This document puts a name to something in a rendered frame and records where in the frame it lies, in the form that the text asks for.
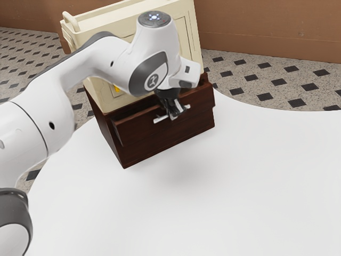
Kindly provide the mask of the dark brown wooden cabinet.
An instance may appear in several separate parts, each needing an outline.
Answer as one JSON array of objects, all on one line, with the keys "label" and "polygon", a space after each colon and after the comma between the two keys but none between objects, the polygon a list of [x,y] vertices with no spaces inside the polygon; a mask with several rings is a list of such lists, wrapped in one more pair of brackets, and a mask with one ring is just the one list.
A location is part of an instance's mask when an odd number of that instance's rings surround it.
[{"label": "dark brown wooden cabinet", "polygon": [[[207,73],[200,75],[198,86],[205,83],[210,83]],[[103,113],[91,95],[88,92],[86,94],[100,131],[123,168],[141,162],[215,126],[213,109],[205,110],[202,115],[196,115],[193,118],[179,122],[169,129],[144,138],[132,145],[122,146],[111,121],[115,110],[106,114]]]}]

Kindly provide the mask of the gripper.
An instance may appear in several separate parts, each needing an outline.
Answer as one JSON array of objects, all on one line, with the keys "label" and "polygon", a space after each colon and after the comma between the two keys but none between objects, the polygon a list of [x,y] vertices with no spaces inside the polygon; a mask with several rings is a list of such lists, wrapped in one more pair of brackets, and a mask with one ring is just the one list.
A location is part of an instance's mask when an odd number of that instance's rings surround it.
[{"label": "gripper", "polygon": [[171,88],[167,90],[155,90],[155,95],[160,99],[160,102],[166,109],[167,115],[170,119],[174,119],[173,117],[173,107],[175,108],[176,113],[184,112],[184,106],[179,103],[178,95],[180,93],[180,88]]}]

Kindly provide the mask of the dark brown wooden drawer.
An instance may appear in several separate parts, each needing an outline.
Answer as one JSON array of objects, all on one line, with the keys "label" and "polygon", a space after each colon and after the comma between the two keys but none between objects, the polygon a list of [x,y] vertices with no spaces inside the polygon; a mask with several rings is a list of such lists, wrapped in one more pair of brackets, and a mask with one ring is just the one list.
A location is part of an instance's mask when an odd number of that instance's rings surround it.
[{"label": "dark brown wooden drawer", "polygon": [[190,105],[190,109],[173,121],[166,118],[158,123],[154,119],[166,115],[166,110],[154,94],[115,110],[111,121],[121,145],[132,145],[179,122],[202,115],[205,110],[211,110],[215,106],[213,85],[205,83],[195,89],[185,89],[179,95],[179,102]]}]

